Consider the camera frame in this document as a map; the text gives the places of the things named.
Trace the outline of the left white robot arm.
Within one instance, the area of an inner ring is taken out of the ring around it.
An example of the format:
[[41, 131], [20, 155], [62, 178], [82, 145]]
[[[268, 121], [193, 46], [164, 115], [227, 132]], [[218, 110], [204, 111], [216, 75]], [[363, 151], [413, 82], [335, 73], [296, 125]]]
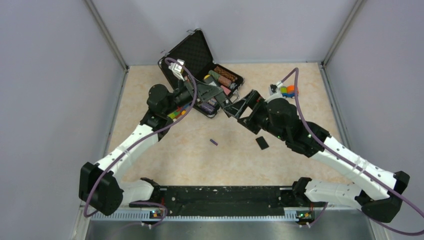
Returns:
[[173, 92], [163, 84], [155, 84], [148, 91], [148, 110], [134, 131], [112, 152], [95, 163], [86, 162], [80, 169], [78, 196], [88, 207], [105, 216], [113, 214], [122, 204], [143, 201], [154, 207], [160, 202], [160, 193], [152, 183], [139, 179], [123, 183], [124, 173], [151, 146], [158, 143], [179, 120], [170, 115], [178, 110], [190, 111], [199, 101], [215, 99], [227, 101], [223, 88], [202, 82], [193, 86], [180, 81]]

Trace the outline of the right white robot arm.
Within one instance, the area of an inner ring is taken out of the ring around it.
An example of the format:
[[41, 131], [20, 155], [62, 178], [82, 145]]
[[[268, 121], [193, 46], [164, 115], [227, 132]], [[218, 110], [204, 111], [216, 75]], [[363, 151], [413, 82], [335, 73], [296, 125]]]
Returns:
[[266, 131], [293, 152], [324, 163], [350, 180], [342, 184], [302, 177], [292, 185], [297, 205], [318, 202], [345, 205], [381, 223], [390, 223], [400, 211], [403, 203], [400, 196], [410, 180], [408, 174], [371, 164], [318, 124], [302, 121], [296, 106], [285, 98], [266, 100], [252, 90], [241, 100], [225, 106], [224, 111], [252, 133]]

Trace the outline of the black remote battery cover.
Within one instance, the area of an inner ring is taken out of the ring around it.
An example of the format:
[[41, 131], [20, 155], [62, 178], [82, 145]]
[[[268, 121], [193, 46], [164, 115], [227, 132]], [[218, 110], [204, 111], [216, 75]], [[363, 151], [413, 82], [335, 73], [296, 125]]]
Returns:
[[258, 144], [258, 146], [261, 150], [265, 150], [265, 149], [270, 147], [263, 136], [257, 137], [255, 139], [255, 141], [257, 142], [257, 144]]

